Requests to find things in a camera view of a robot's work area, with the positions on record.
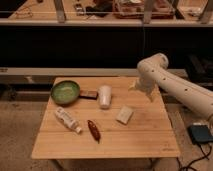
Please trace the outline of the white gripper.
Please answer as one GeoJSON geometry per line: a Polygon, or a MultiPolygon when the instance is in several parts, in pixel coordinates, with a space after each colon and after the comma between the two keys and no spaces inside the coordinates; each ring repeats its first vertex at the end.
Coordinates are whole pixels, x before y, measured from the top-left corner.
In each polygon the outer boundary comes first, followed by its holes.
{"type": "Polygon", "coordinates": [[[134,87],[136,90],[140,90],[141,92],[146,93],[146,96],[150,100],[150,102],[154,101],[154,97],[151,94],[155,88],[155,83],[152,80],[145,79],[143,80],[142,78],[137,79],[135,81],[134,87]]]}

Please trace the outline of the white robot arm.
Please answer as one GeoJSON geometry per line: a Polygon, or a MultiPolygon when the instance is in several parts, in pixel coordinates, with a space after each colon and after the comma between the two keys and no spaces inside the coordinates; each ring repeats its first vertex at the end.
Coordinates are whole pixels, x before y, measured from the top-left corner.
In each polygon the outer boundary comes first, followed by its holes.
{"type": "Polygon", "coordinates": [[[153,100],[151,94],[158,85],[191,111],[213,124],[213,92],[168,72],[168,64],[167,56],[162,53],[141,60],[137,64],[139,78],[132,88],[145,92],[147,97],[153,100]]]}

